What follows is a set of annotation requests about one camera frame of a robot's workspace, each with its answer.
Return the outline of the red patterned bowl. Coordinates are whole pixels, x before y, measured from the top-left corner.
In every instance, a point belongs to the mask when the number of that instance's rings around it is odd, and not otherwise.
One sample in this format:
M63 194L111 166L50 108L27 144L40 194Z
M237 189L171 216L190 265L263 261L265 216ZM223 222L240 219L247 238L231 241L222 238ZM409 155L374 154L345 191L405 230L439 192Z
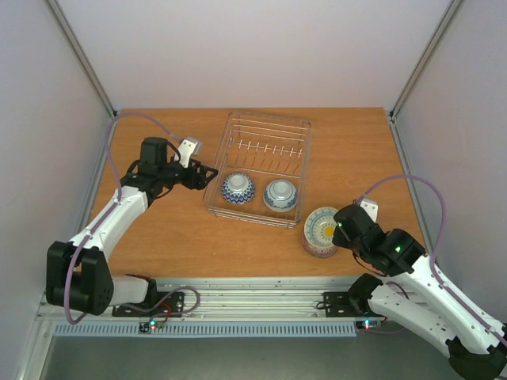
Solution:
M233 205L244 205L250 202L256 192L256 186L250 176L235 172L227 176L221 187L223 199Z

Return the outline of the yellow sun bowl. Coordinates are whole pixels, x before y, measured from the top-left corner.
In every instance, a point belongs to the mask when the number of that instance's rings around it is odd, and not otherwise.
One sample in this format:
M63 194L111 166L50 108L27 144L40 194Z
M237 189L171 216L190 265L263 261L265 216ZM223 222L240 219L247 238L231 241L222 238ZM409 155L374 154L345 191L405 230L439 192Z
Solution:
M320 207L312 211L303 226L303 236L319 248L333 247L332 242L337 223L334 220L338 209Z

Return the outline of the pink scale pattern bowl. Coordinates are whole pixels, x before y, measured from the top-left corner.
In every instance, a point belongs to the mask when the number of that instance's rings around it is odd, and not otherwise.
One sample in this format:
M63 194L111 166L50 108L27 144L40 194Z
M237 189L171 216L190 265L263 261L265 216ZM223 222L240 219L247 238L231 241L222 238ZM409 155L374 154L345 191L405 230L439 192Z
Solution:
M338 247L332 244L332 239L325 235L303 234L302 246L308 254L321 259L332 257L338 251Z

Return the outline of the blue floral bowl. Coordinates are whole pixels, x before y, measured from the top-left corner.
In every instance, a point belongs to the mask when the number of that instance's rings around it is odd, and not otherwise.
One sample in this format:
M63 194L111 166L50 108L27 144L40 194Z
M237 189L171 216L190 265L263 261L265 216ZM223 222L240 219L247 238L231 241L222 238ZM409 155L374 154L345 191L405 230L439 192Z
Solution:
M295 185L288 180L273 180L264 190L263 201L272 211L289 212L298 202L298 192Z

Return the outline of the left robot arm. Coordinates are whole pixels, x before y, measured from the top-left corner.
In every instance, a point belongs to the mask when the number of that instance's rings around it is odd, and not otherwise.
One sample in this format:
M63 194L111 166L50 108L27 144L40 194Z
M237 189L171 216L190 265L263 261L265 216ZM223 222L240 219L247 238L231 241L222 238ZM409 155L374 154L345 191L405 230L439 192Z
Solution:
M142 315L161 304L154 279L142 275L112 276L109 258L130 225L155 200L174 186L203 190L217 169L195 159L202 143L182 139L178 146L159 137L143 140L139 159L128 167L110 201L81 232L69 241L55 241L47 251L45 296L61 306L74 324L71 311L100 315L122 306Z

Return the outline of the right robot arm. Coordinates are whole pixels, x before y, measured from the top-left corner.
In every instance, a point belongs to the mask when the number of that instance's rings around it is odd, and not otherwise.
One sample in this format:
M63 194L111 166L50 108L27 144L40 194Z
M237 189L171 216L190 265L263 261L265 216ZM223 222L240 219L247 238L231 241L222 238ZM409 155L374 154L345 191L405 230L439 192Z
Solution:
M506 325L475 305L410 234L384 232L362 207L334 214L333 244L377 269L348 289L359 314L394 321L442 353L463 379L506 377Z

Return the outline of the right circuit board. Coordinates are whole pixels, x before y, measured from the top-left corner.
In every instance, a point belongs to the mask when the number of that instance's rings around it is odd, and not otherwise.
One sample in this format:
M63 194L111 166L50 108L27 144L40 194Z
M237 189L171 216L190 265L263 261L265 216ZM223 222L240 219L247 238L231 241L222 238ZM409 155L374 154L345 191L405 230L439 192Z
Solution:
M378 329L383 326L383 320L372 320L372 319L365 319L362 321L356 321L356 328L359 330L371 330L371 329Z

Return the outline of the circuit board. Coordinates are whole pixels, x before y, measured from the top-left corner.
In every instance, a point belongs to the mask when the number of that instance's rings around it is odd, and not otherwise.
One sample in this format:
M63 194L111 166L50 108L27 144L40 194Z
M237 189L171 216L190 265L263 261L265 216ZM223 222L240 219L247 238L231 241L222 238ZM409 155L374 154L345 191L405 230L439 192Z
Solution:
M138 333L153 333L156 330L162 329L164 324L165 323L162 321L140 322L138 326Z
M383 326L383 320L372 320L372 319L365 319L362 321L356 321L356 328L359 330L371 330L371 329L378 329Z

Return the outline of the left circuit board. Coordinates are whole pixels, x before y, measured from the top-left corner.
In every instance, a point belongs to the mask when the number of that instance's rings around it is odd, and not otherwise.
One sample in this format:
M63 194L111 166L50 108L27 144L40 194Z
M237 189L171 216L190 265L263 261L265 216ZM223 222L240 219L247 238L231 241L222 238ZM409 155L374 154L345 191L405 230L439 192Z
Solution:
M162 321L140 322L138 326L138 333L153 333L156 330L162 329L164 324L165 323Z

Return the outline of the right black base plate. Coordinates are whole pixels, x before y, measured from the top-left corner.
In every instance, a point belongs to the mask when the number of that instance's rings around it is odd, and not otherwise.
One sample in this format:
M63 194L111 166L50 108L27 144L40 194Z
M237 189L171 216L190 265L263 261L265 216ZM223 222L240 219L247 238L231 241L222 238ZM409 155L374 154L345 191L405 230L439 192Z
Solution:
M324 292L322 294L322 302L327 317L381 317L380 314L352 302L348 292Z

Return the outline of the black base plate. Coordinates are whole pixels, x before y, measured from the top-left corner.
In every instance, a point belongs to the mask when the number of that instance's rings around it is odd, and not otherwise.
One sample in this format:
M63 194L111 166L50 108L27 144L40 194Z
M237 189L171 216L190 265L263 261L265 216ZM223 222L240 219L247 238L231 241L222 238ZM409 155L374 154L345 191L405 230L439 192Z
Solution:
M126 306L114 306L112 308L112 315L114 317L151 317L155 314L167 314L168 311L171 310L172 317L176 312L181 312L184 306L185 293L183 291L178 291L166 298L157 308L149 312L139 311Z
M348 292L324 292L322 294L322 302L327 317L381 317L380 314L352 302Z

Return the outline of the aluminium rail frame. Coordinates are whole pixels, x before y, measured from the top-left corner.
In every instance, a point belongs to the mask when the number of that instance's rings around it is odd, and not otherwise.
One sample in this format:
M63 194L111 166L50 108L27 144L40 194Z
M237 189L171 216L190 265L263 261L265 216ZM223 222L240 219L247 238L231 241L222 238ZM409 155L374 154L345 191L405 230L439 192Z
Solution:
M149 254L154 250L152 238L158 233L166 235L166 245L160 254L168 265L175 260L190 261L192 255L202 248L212 246L225 248L229 254L241 259L253 252L274 257L282 250L289 250L293 260L300 258L304 249L303 226L309 216L304 209L300 222L292 228L221 217L212 214L205 206L206 189L190 190L176 185L167 195L155 200L130 225L108 262L114 277L141 275L154 279L161 304L175 292L183 291L185 306L181 312L172 317L171 310L151 317L114 317L112 307L98 316L73 310L71 316L76 323L71 324L63 307L47 302L44 290L38 317L53 317L69 325L87 321L162 321L165 324L173 321L351 321L355 328L356 321L389 320L383 316L326 316L322 294L327 291L348 292L356 280L346 285L331 277L324 280L289 277L281 280L261 277L158 279L147 275L145 267L151 263ZM356 328L356 333L359 331L366 332Z

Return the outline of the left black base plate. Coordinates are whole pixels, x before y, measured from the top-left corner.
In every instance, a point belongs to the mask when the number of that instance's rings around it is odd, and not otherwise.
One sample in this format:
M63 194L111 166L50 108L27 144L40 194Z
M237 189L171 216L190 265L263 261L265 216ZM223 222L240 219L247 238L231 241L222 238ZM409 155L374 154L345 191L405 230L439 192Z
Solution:
M151 317L155 314L167 314L168 311L171 310L172 317L176 312L181 312L184 306L185 293L183 291L178 291L166 298L157 308L149 312L139 311L126 306L114 306L112 308L112 315L114 317Z

